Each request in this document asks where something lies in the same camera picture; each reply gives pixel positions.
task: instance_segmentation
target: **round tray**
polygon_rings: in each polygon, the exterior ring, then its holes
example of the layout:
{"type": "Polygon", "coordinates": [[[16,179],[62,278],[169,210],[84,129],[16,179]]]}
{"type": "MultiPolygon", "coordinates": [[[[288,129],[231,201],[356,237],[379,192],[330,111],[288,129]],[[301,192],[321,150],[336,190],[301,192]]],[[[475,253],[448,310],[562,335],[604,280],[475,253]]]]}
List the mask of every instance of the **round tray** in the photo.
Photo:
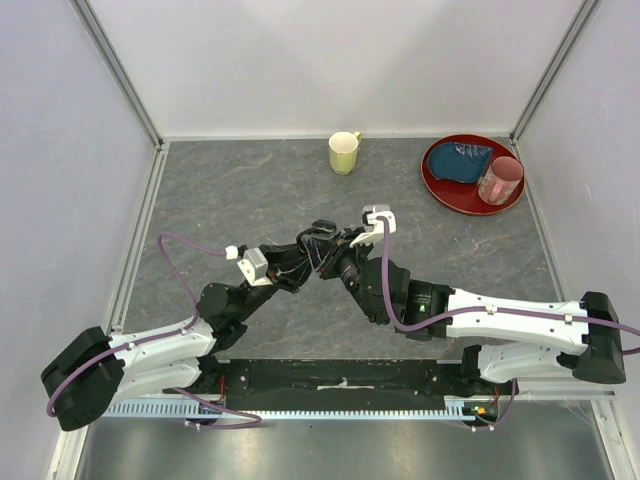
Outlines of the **round tray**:
{"type": "Polygon", "coordinates": [[[454,182],[453,180],[436,180],[429,171],[429,155],[435,147],[446,142],[467,143],[471,145],[491,147],[493,151],[491,152],[491,158],[487,165],[491,165],[491,162],[498,157],[506,156],[516,158],[513,152],[508,148],[503,147],[498,142],[491,140],[490,138],[481,137],[479,135],[459,134],[441,138],[429,147],[427,153],[424,154],[421,166],[424,184],[438,202],[451,210],[455,210],[456,212],[464,213],[466,215],[495,215],[496,213],[500,213],[511,208],[518,200],[520,200],[520,197],[524,192],[525,178],[522,179],[520,184],[513,191],[511,197],[509,197],[509,199],[502,205],[489,205],[488,203],[483,202],[478,196],[478,185],[475,183],[459,183],[454,182]]]}

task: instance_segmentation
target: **mug handle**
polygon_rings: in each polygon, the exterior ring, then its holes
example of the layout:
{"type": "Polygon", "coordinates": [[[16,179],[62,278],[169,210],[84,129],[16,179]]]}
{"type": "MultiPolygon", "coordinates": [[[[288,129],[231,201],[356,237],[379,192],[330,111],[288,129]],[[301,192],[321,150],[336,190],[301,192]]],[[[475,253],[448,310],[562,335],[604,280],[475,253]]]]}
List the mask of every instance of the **mug handle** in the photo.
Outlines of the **mug handle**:
{"type": "Polygon", "coordinates": [[[496,199],[502,193],[502,190],[504,189],[504,185],[505,185],[504,183],[499,182],[493,186],[493,188],[491,189],[491,195],[489,195],[489,203],[493,203],[496,201],[496,199]]]}

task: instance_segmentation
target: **cup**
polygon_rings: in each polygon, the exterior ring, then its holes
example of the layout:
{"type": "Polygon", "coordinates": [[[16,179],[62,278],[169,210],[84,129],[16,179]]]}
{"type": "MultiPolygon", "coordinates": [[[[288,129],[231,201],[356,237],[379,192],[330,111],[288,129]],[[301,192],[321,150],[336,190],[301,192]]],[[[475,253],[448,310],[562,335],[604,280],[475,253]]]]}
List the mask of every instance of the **cup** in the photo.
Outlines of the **cup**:
{"type": "Polygon", "coordinates": [[[338,132],[329,139],[329,162],[338,175],[347,175],[356,166],[360,132],[338,132]]]}
{"type": "Polygon", "coordinates": [[[502,205],[524,177],[522,164],[513,157],[498,157],[479,180],[478,195],[489,205],[502,205]]]}

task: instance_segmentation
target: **yellow cup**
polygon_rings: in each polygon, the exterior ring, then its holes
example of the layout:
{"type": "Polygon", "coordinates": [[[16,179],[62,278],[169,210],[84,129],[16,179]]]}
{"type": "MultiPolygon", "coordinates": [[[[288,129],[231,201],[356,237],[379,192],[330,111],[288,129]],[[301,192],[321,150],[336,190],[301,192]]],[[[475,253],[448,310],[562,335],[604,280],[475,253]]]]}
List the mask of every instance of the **yellow cup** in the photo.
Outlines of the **yellow cup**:
{"type": "Polygon", "coordinates": [[[338,175],[347,175],[356,166],[360,132],[338,132],[329,139],[329,161],[338,175]]]}

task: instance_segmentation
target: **white wall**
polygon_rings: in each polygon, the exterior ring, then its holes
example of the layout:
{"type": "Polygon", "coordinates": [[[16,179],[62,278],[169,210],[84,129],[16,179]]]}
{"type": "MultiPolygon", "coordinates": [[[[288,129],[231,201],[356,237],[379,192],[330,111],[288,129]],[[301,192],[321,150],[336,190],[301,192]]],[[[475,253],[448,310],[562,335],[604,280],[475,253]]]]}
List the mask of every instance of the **white wall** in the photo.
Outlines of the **white wall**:
{"type": "Polygon", "coordinates": [[[92,0],[167,136],[507,132],[580,0],[92,0]]]}
{"type": "MultiPolygon", "coordinates": [[[[602,2],[520,151],[567,294],[609,294],[640,327],[640,3],[602,2]]],[[[624,336],[627,348],[640,339],[624,336]]],[[[618,393],[640,446],[640,359],[618,393]]]]}
{"type": "Polygon", "coordinates": [[[43,478],[40,372],[104,322],[153,149],[66,0],[0,15],[0,477],[43,478]]]}

